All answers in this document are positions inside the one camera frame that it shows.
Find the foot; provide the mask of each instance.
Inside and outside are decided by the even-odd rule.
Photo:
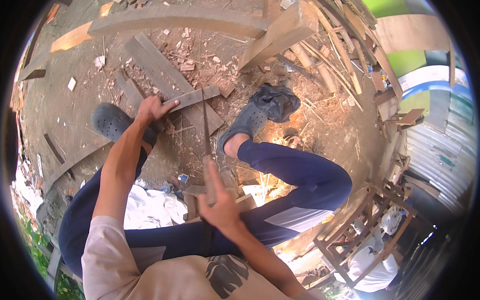
[[[220,137],[218,149],[225,156],[237,157],[238,148],[241,143],[247,139],[253,140],[253,137],[260,132],[267,122],[267,115],[258,108],[253,102],[249,102],[242,108],[233,124]]]
[[[237,133],[227,140],[225,146],[223,146],[223,151],[225,151],[225,154],[227,154],[229,157],[239,158],[238,152],[240,145],[248,140],[250,140],[250,136],[248,134]]]
[[[92,113],[92,126],[95,130],[114,142],[118,141],[132,123],[132,118],[111,103],[100,103]],[[143,140],[153,147],[156,143],[155,132],[147,128]]]

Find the person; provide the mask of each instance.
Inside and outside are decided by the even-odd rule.
[[[361,234],[365,229],[365,224],[360,219],[353,221],[353,229],[357,234]],[[371,237],[359,248],[356,254],[348,262],[348,276],[352,281],[357,280],[365,270],[377,259],[378,255],[384,249],[384,241],[380,228],[377,227]],[[364,279],[360,280],[355,289],[373,293],[386,288],[397,275],[398,268],[393,254],[390,254],[382,260]],[[334,273],[338,281],[345,283],[345,279],[337,272]]]
[[[116,143],[103,167],[79,190],[62,220],[60,251],[83,278],[87,299],[324,299],[306,291],[270,249],[321,223],[349,196],[348,173],[315,154],[252,137],[265,125],[263,111],[247,104],[219,139],[221,153],[295,185],[287,196],[239,214],[211,163],[217,203],[198,197],[199,212],[214,227],[202,251],[202,222],[124,230],[127,195],[156,143],[148,124],[178,103],[146,98],[134,120],[100,104],[92,125]]]

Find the metal wall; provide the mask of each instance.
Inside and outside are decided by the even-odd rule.
[[[458,199],[473,181],[477,160],[472,103],[448,91],[431,93],[431,107],[443,109],[432,109],[423,124],[407,130],[409,170],[429,180],[441,192],[437,200],[459,215],[466,207]]]

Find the corrugated metal sheet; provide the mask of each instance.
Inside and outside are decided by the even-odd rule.
[[[409,170],[428,179],[441,192],[438,201],[455,214],[465,211],[458,199],[475,176],[477,129],[470,104],[452,97],[445,133],[428,122],[407,130]]]

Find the black graphic print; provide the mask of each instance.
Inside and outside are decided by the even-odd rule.
[[[226,299],[243,285],[241,277],[248,280],[248,266],[233,255],[212,256],[208,258],[206,277],[219,297]]]

